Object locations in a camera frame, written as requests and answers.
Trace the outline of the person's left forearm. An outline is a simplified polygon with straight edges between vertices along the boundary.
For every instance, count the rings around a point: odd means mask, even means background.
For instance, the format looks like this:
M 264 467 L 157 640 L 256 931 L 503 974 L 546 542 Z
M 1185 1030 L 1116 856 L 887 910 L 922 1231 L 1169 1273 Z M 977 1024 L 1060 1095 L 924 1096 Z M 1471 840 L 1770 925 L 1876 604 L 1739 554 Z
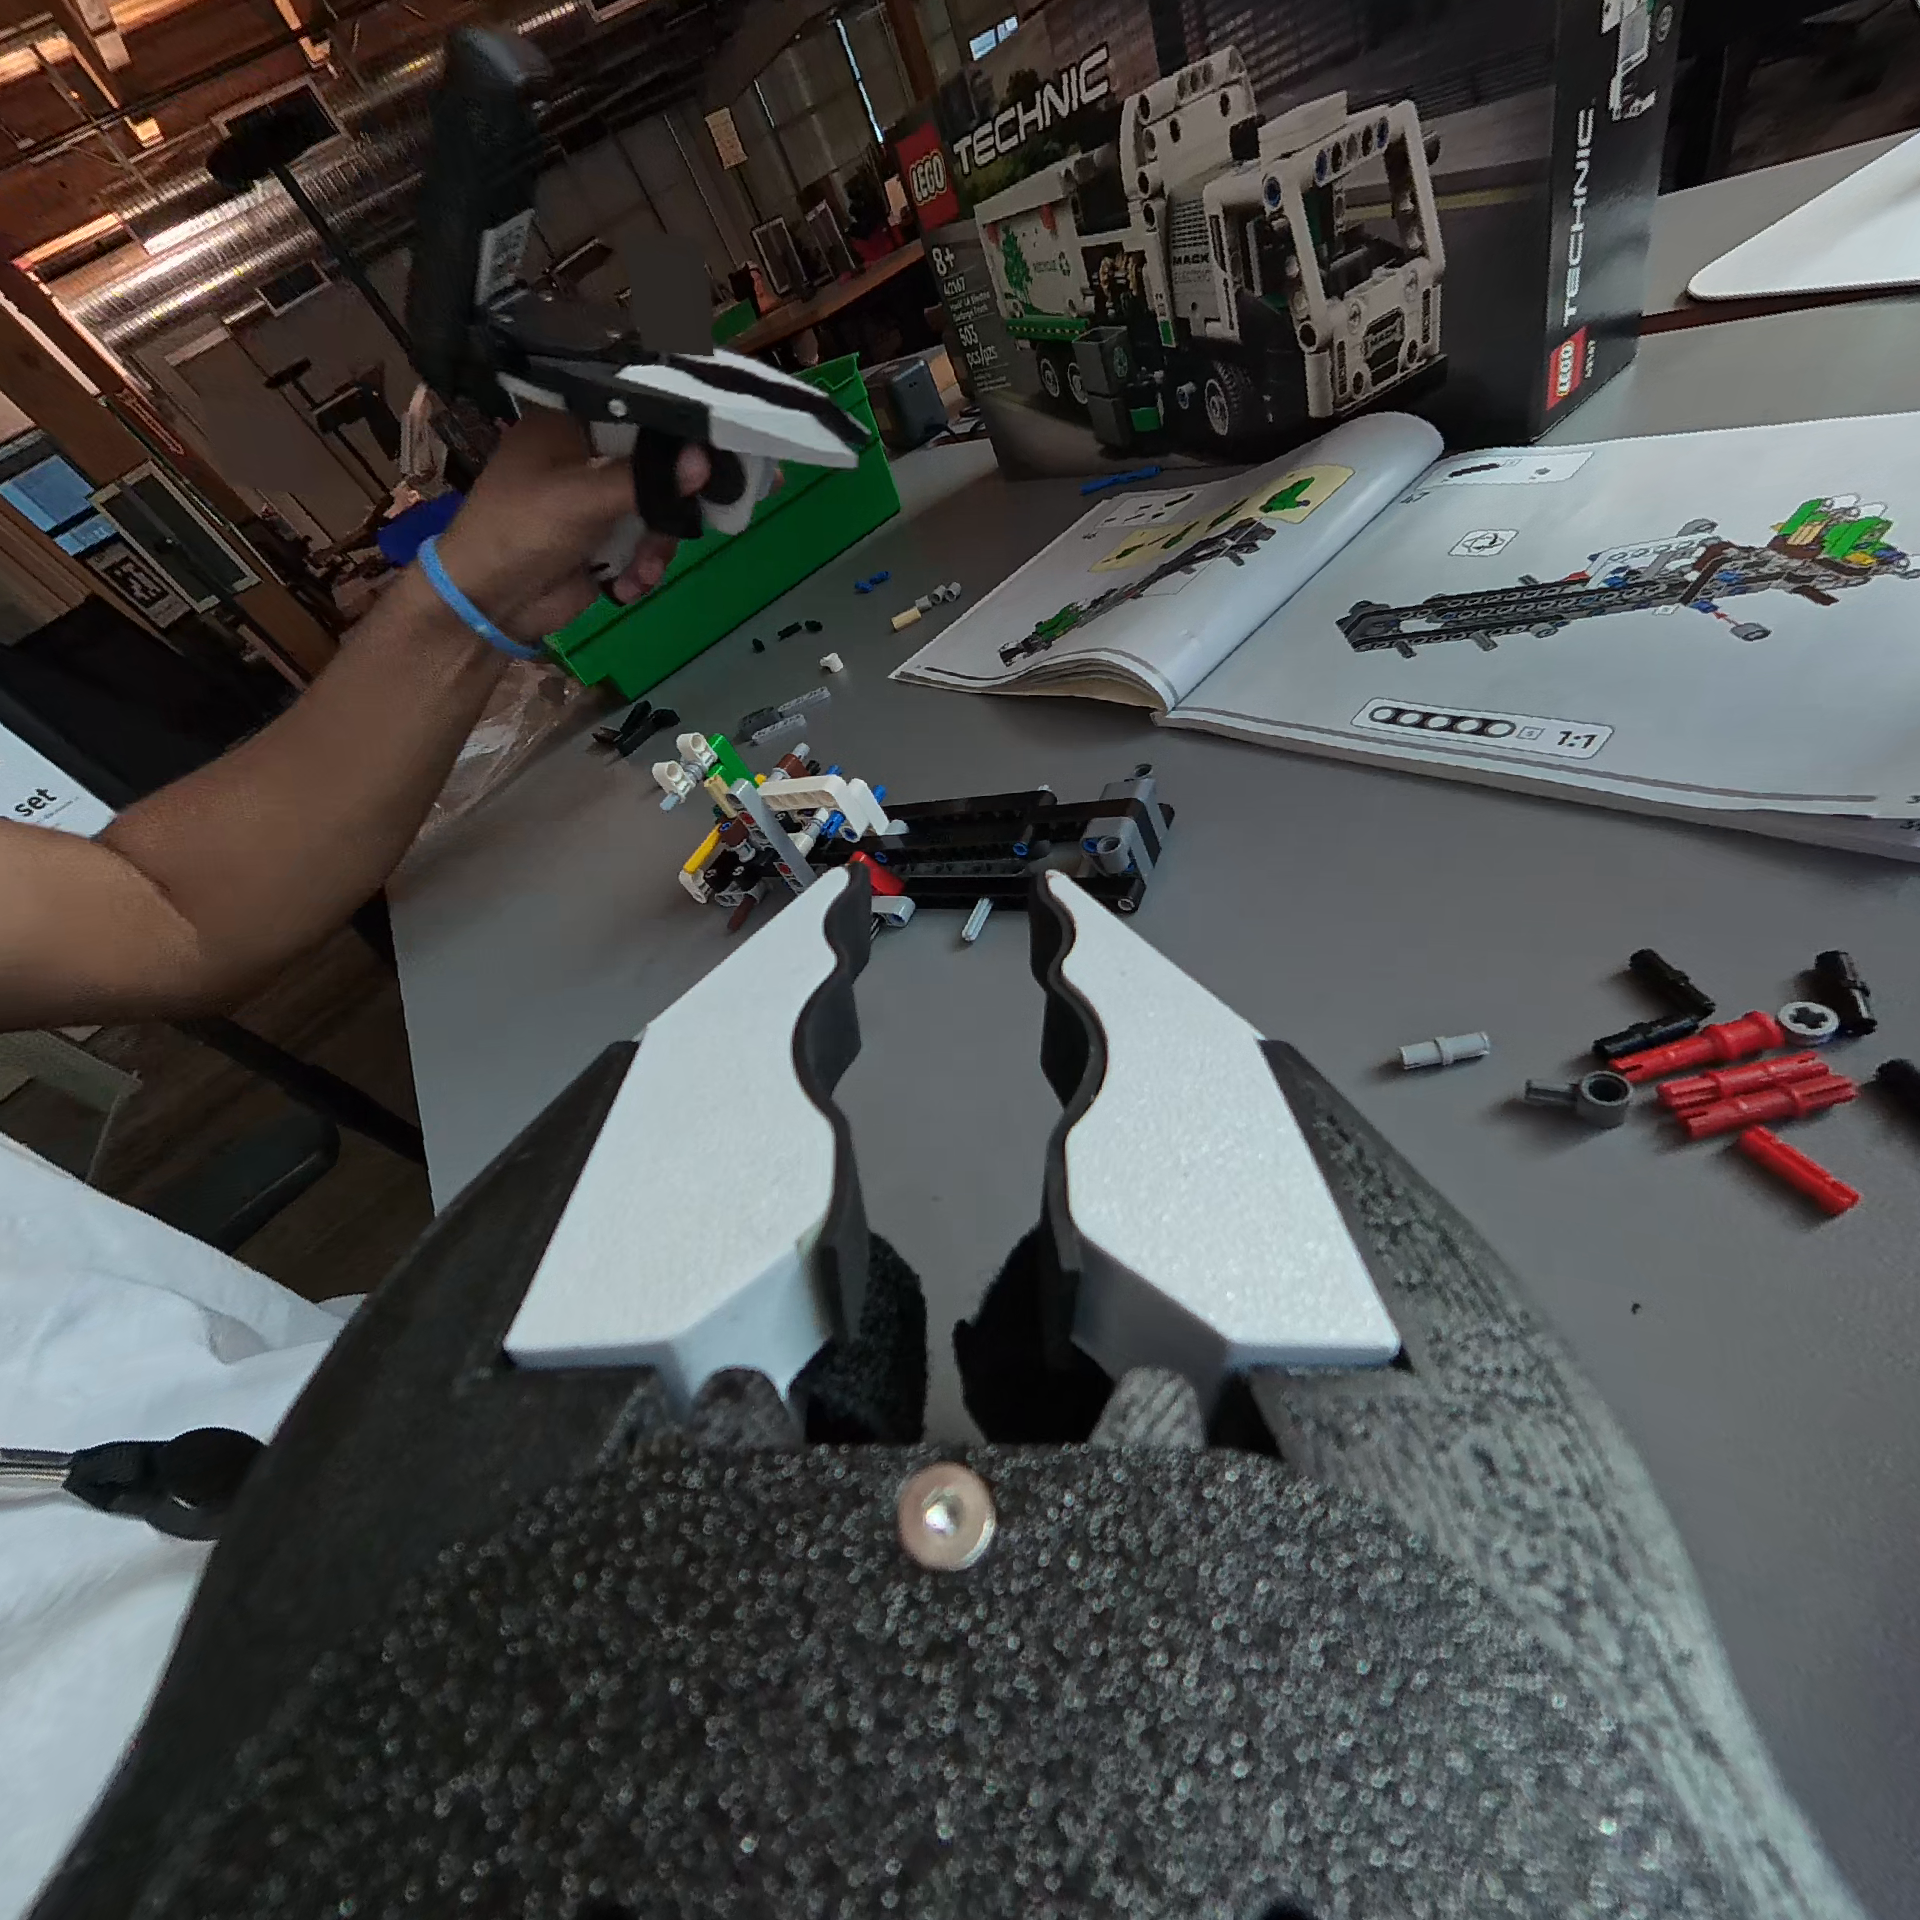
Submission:
M 241 1005 L 384 888 L 506 662 L 408 568 L 226 756 L 93 836 L 4 824 L 4 1033 Z

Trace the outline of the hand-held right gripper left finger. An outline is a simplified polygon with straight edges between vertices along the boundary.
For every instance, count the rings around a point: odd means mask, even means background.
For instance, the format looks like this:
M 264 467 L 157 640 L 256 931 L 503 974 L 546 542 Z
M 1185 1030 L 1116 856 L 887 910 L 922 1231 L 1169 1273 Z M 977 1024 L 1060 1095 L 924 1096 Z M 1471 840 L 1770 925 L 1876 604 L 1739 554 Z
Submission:
M 517 1370 L 727 1370 L 787 1396 L 852 1328 L 869 1239 L 835 1087 L 871 951 L 862 870 L 816 881 L 652 1018 L 503 1334 Z

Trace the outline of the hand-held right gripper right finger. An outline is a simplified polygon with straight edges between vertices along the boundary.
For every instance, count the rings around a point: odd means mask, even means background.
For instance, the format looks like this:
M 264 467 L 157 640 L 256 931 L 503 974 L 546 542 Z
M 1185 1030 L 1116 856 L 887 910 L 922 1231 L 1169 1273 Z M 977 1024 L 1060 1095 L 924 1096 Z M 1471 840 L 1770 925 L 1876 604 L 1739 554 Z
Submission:
M 1260 1030 L 1067 876 L 1028 897 L 1043 990 L 1038 1338 L 1203 1407 L 1252 1370 L 1350 1373 L 1402 1338 Z

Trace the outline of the black truck set box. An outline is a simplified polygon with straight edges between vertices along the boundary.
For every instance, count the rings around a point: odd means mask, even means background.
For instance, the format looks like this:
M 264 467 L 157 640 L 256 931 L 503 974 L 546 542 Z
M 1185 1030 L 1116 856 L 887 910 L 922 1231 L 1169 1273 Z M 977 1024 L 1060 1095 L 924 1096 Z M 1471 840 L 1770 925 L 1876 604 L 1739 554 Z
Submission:
M 1524 444 L 1634 361 L 1675 4 L 992 12 L 901 156 L 1007 476 Z

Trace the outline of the partly built lego chassis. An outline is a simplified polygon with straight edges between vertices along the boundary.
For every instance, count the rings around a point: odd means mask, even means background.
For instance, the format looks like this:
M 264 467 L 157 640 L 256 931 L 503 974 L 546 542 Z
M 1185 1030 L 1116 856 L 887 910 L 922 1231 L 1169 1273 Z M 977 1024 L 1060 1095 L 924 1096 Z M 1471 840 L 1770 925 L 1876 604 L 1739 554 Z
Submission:
M 803 741 L 755 772 L 730 736 L 681 733 L 649 775 L 664 810 L 709 809 L 679 887 L 725 910 L 731 931 L 762 902 L 795 899 L 837 873 L 866 874 L 873 921 L 891 928 L 924 909 L 965 909 L 974 928 L 1047 873 L 1133 915 L 1178 819 L 1143 766 L 1080 802 L 1046 785 L 897 801 L 818 761 Z

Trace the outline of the open instruction booklet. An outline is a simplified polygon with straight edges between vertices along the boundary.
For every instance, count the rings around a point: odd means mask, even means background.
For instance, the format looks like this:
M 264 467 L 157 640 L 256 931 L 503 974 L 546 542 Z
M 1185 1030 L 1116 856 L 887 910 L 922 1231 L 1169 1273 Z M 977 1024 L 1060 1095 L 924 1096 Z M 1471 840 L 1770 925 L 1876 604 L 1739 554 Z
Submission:
M 1915 414 L 1442 452 L 1363 417 L 1091 503 L 893 668 L 1915 865 Z

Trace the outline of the person's left hand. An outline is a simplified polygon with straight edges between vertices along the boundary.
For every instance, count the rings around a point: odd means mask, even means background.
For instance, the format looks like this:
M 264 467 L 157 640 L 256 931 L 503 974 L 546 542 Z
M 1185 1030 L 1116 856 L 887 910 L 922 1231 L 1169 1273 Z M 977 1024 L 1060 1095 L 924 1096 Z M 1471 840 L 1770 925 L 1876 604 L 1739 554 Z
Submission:
M 499 435 L 436 557 L 487 629 L 529 649 L 599 594 L 625 607 L 659 584 L 679 542 L 631 534 L 634 516 L 627 462 L 594 452 L 573 417 L 536 408 Z

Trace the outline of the green plastic bin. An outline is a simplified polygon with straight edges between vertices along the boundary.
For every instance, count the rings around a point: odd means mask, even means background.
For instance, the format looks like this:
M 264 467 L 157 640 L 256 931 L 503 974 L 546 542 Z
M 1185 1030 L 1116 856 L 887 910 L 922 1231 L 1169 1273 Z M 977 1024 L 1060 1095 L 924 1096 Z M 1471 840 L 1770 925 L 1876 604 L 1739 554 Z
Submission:
M 900 514 L 880 440 L 852 468 L 785 462 L 779 472 L 741 534 L 683 541 L 649 594 L 625 607 L 598 598 L 552 635 L 549 662 L 636 701 Z

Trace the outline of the red lego axle with stop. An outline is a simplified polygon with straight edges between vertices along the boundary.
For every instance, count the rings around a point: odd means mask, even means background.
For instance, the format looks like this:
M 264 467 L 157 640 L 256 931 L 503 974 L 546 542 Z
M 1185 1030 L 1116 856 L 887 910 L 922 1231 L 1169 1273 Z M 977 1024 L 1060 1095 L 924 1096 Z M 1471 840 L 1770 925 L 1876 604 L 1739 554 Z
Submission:
M 1701 1024 L 1698 1030 L 1663 1044 L 1620 1054 L 1608 1063 L 1608 1070 L 1630 1087 L 1642 1087 L 1719 1064 L 1743 1063 L 1783 1044 L 1787 1044 L 1787 1035 L 1782 1021 L 1753 1011 L 1736 1021 Z

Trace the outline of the white folding stand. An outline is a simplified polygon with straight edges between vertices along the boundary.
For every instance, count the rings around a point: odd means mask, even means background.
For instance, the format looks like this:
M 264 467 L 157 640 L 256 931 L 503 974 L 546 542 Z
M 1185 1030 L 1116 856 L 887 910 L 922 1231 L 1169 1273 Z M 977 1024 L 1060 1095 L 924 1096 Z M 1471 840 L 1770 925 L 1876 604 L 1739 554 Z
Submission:
M 1888 295 L 1917 287 L 1917 134 L 1692 274 L 1696 303 Z

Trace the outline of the person's white shirt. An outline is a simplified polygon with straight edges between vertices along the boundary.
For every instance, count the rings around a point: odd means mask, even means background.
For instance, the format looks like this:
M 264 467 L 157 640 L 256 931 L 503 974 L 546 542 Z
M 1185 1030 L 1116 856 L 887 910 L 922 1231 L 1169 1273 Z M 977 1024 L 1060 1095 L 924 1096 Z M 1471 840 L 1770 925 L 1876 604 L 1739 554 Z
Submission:
M 249 1267 L 2 1147 L 2 1442 L 271 1438 L 342 1331 Z M 2 1915 L 26 1915 L 118 1771 L 207 1545 L 64 1495 L 2 1510 Z

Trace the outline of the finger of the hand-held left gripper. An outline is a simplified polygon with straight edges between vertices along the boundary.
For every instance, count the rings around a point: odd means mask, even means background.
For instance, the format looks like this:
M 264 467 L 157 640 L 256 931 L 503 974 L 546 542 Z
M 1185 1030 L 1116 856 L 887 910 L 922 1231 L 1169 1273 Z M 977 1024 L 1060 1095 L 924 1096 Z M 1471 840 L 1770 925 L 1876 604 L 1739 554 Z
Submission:
M 599 459 L 631 455 L 642 428 L 678 444 L 701 444 L 738 459 L 852 468 L 871 444 L 862 417 L 816 388 L 750 375 L 713 385 L 701 375 L 499 375 L 515 400 L 585 424 Z
M 713 348 L 631 361 L 614 380 L 692 407 L 704 443 L 873 443 L 875 430 L 823 390 L 751 356 Z

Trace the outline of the blue wristband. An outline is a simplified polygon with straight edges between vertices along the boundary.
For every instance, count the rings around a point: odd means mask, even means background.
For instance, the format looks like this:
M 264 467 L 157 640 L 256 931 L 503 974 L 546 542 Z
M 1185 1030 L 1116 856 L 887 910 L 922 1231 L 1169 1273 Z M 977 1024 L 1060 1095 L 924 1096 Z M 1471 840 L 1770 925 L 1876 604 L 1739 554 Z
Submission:
M 440 554 L 440 537 L 420 541 L 412 567 L 452 621 L 474 640 L 506 660 L 537 662 L 548 650 L 542 642 L 524 642 L 494 623 L 469 594 L 452 578 Z

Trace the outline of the red lego pin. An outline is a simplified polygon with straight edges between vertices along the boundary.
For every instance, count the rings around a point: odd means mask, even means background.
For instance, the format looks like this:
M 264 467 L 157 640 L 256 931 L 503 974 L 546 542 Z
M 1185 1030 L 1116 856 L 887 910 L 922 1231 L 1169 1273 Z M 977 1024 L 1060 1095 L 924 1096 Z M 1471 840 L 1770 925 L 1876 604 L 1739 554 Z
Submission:
M 1793 1122 L 1854 1102 L 1860 1087 L 1834 1072 L 1793 1082 L 1774 1082 L 1739 1095 L 1726 1095 L 1712 1102 L 1694 1102 L 1674 1109 L 1675 1126 L 1687 1140 L 1714 1140 L 1750 1130 L 1763 1130 L 1778 1122 Z
M 1831 1078 L 1831 1070 L 1819 1054 L 1807 1051 L 1672 1077 L 1657 1085 L 1653 1099 L 1666 1113 L 1679 1115 L 1709 1109 L 1736 1096 L 1803 1087 L 1824 1078 Z

